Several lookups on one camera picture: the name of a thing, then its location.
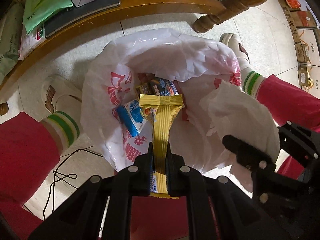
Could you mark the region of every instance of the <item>curved wooden rail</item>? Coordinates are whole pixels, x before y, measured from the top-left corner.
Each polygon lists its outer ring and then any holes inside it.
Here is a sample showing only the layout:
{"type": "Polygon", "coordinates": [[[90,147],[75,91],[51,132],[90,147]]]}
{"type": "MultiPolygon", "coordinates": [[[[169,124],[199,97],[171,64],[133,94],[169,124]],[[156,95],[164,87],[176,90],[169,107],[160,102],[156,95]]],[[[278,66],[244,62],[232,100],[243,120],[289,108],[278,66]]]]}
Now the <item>curved wooden rail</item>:
{"type": "Polygon", "coordinates": [[[11,96],[10,88],[39,59],[72,38],[119,20],[160,13],[202,13],[217,15],[225,10],[219,0],[121,0],[117,8],[99,12],[63,28],[47,39],[10,71],[0,86],[0,100],[11,96]]]}

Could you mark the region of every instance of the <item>black book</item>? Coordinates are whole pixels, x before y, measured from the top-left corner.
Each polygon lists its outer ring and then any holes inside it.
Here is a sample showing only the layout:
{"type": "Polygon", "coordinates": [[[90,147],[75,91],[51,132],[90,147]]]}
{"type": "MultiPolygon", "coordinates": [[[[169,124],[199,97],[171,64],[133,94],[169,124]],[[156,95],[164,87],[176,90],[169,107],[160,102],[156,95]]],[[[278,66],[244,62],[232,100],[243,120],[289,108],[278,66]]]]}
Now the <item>black book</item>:
{"type": "Polygon", "coordinates": [[[80,7],[65,8],[44,23],[45,37],[49,38],[62,28],[88,15],[120,5],[120,0],[95,0],[80,7]]]}

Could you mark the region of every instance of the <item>green striped sock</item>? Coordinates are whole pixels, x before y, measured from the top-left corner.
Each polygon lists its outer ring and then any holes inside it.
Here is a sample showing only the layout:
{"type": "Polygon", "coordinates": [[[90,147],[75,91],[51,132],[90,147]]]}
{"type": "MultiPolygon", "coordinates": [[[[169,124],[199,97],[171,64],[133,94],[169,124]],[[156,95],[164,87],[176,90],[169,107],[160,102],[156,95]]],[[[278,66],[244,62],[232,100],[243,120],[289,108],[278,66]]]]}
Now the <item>green striped sock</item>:
{"type": "Polygon", "coordinates": [[[242,83],[243,92],[253,96],[254,98],[257,96],[257,92],[262,81],[265,80],[263,76],[250,68],[245,68],[241,71],[241,79],[242,81],[244,80],[242,83]]]}
{"type": "Polygon", "coordinates": [[[43,119],[43,121],[51,125],[57,132],[61,139],[63,150],[70,147],[80,135],[77,123],[65,112],[55,112],[43,119]]]}

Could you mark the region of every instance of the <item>gray-green bag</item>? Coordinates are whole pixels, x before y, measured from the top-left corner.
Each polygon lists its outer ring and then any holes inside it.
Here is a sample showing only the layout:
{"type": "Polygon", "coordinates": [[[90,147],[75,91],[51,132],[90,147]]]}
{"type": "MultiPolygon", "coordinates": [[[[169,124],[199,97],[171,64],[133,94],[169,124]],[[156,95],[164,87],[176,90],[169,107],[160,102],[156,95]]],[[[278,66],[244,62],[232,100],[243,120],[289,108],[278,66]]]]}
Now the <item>gray-green bag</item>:
{"type": "Polygon", "coordinates": [[[26,0],[23,24],[29,34],[40,23],[56,14],[62,8],[72,7],[71,0],[26,0]]]}
{"type": "Polygon", "coordinates": [[[14,4],[0,20],[0,84],[18,61],[23,6],[14,4]]]}

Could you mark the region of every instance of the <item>silver bolt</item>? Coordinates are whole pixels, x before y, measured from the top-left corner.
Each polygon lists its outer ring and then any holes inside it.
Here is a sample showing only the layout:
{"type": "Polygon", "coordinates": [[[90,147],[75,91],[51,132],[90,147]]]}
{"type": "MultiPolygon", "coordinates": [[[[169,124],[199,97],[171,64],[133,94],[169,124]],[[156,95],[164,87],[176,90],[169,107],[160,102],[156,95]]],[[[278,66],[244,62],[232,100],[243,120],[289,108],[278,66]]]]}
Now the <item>silver bolt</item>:
{"type": "Polygon", "coordinates": [[[267,193],[262,193],[261,195],[260,195],[260,202],[262,203],[262,204],[264,204],[265,202],[267,202],[268,201],[268,198],[269,198],[269,196],[268,196],[268,194],[267,193]]]}
{"type": "Polygon", "coordinates": [[[226,176],[220,176],[218,181],[222,184],[226,184],[228,182],[228,178],[226,176]]]}
{"type": "Polygon", "coordinates": [[[92,176],[92,177],[90,178],[90,181],[91,181],[92,183],[97,183],[97,182],[100,181],[100,177],[97,176],[97,175],[94,175],[94,176],[92,176]]]}
{"type": "Polygon", "coordinates": [[[259,162],[259,168],[264,169],[267,166],[267,163],[265,161],[259,162]]]}
{"type": "Polygon", "coordinates": [[[131,165],[131,166],[129,166],[128,171],[129,172],[136,172],[136,171],[138,171],[138,169],[139,168],[137,166],[131,165]]]}
{"type": "Polygon", "coordinates": [[[188,166],[181,166],[181,167],[180,167],[180,171],[187,173],[187,172],[190,171],[190,167],[188,167],[188,166]]]}

